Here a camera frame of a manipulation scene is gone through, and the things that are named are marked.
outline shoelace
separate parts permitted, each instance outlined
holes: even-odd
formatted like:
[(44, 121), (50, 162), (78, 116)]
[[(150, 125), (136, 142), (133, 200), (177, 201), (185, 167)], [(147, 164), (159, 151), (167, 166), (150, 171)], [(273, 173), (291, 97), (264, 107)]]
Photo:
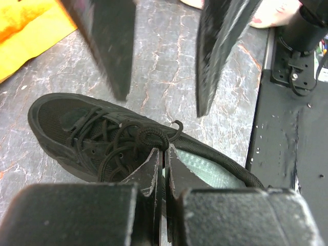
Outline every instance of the shoelace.
[[(82, 148), (83, 141), (86, 138), (87, 134), (91, 131), (93, 124), (96, 120), (101, 119), (107, 112), (101, 108), (93, 108), (78, 124), (75, 130), (72, 132), (71, 136), (68, 138), (67, 144), (73, 146), (74, 138), (79, 135), (77, 138), (77, 144)], [(176, 120), (173, 123), (179, 125), (179, 129), (175, 135), (171, 138), (161, 129), (153, 127), (151, 125), (143, 125), (137, 121), (126, 121), (120, 125), (109, 125), (108, 120), (104, 118), (102, 122), (102, 131), (90, 138), (90, 140), (96, 140), (99, 137), (103, 136), (104, 141), (108, 142), (108, 146), (105, 152), (105, 158), (101, 162), (98, 170), (98, 181), (105, 181), (105, 170), (112, 158), (115, 158), (117, 168), (112, 171), (108, 179), (111, 180), (118, 172), (123, 172), (126, 176), (129, 176), (134, 170), (130, 166), (124, 167), (120, 161), (119, 155), (121, 152), (126, 150), (133, 150), (134, 158), (138, 159), (138, 151), (145, 148), (158, 148), (162, 151), (165, 151), (169, 148), (171, 142), (178, 139), (183, 131), (183, 124)], [(126, 131), (129, 127), (138, 127), (135, 137), (131, 137)], [(114, 130), (118, 132), (115, 135), (113, 141), (108, 141), (108, 133)], [(150, 139), (150, 136), (157, 136), (159, 140)]]

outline yellow cloth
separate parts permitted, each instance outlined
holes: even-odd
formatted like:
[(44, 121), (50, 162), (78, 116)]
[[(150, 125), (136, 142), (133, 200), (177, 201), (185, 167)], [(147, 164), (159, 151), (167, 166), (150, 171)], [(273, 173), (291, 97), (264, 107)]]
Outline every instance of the yellow cloth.
[(0, 0), (0, 83), (75, 29), (59, 0)]

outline shoe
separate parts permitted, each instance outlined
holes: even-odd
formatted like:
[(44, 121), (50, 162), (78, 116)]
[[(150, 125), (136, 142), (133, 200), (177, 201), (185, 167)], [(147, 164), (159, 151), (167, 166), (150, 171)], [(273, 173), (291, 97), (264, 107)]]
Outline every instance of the shoe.
[(143, 164), (153, 148), (175, 148), (211, 160), (247, 187), (262, 183), (222, 153), (145, 116), (91, 97), (53, 93), (31, 106), (28, 122), (40, 146), (74, 176), (89, 182), (120, 182)]

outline gray marble surface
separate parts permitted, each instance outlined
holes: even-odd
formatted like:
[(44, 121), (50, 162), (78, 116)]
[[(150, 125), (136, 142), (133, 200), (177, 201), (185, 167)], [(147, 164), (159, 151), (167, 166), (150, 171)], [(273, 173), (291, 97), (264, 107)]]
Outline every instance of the gray marble surface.
[(23, 187), (82, 182), (39, 147), (27, 112), (40, 96), (71, 92), (108, 100), (185, 132), (244, 165), (267, 31), (249, 29), (223, 73), (209, 116), (197, 119), (195, 39), (200, 12), (178, 0), (140, 0), (131, 93), (117, 102), (78, 31), (0, 85), (0, 219)]

